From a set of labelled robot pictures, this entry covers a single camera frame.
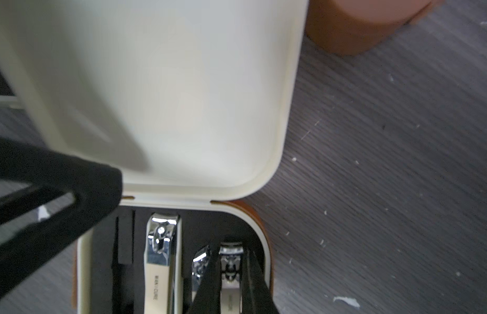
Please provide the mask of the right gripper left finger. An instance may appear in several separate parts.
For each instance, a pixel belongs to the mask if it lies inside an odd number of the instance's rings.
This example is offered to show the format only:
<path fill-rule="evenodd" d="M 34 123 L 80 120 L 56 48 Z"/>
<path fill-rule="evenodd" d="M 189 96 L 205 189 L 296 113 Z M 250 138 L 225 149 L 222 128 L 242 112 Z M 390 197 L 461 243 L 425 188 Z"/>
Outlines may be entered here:
<path fill-rule="evenodd" d="M 187 313 L 220 313 L 221 268 L 219 255 L 212 253 L 196 298 Z"/>

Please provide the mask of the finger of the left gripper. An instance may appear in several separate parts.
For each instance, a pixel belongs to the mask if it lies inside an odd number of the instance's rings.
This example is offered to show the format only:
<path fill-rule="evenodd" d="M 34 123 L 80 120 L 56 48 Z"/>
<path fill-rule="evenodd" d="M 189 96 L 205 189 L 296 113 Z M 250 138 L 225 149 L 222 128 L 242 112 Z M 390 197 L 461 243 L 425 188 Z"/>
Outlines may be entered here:
<path fill-rule="evenodd" d="M 114 211 L 123 174 L 106 164 L 0 137 L 0 179 L 25 183 L 0 197 L 0 226 L 52 200 L 74 201 L 0 245 L 0 300 Z"/>

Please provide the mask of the silver cream nail clipper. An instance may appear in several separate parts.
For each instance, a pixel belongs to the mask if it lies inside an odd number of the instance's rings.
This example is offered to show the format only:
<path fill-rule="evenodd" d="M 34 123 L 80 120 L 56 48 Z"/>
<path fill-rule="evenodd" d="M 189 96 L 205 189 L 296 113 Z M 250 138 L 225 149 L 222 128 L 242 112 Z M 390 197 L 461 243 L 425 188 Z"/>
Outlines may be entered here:
<path fill-rule="evenodd" d="M 144 312 L 181 313 L 181 219 L 155 213 L 147 222 L 144 249 Z"/>

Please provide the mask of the brown nail kit case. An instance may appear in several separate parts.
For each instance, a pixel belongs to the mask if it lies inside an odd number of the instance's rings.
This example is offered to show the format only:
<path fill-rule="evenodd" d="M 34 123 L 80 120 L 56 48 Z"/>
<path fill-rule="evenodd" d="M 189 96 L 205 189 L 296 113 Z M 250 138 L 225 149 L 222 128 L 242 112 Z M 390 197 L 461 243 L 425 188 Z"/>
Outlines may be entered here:
<path fill-rule="evenodd" d="M 339 56 L 361 54 L 413 24 L 441 1 L 311 0 L 305 33 L 318 47 Z"/>

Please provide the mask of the small cream clipper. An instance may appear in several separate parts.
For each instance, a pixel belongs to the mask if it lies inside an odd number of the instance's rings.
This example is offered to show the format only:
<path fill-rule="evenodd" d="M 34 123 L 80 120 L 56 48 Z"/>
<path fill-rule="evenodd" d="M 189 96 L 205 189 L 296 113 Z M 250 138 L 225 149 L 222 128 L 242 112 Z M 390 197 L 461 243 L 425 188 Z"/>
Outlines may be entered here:
<path fill-rule="evenodd" d="M 194 258 L 192 259 L 192 266 L 191 266 L 192 301 L 194 301 L 196 298 L 196 293 L 199 290 L 206 268 L 208 267 L 209 264 L 210 255 L 211 255 L 210 247 L 209 245 L 206 245 L 202 247 L 200 250 L 198 250 L 195 253 Z"/>
<path fill-rule="evenodd" d="M 242 242 L 222 243 L 219 248 L 221 264 L 220 313 L 240 314 L 242 312 L 241 261 Z"/>

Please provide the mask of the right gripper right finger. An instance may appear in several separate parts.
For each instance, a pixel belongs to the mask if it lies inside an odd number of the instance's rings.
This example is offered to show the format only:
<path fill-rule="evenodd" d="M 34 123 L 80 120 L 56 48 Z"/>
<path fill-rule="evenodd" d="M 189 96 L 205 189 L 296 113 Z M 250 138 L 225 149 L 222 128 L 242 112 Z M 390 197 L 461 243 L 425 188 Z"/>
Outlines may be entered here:
<path fill-rule="evenodd" d="M 279 314 L 256 255 L 244 249 L 242 259 L 242 313 Z"/>

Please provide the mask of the cream nail kit case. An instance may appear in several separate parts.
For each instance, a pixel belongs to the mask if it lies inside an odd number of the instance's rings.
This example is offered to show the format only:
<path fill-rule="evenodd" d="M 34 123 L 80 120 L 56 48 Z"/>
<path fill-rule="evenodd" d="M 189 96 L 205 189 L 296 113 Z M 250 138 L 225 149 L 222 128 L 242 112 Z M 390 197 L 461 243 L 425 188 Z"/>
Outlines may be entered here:
<path fill-rule="evenodd" d="M 53 150 L 123 205 L 238 217 L 284 149 L 307 1 L 0 1 L 0 69 Z"/>

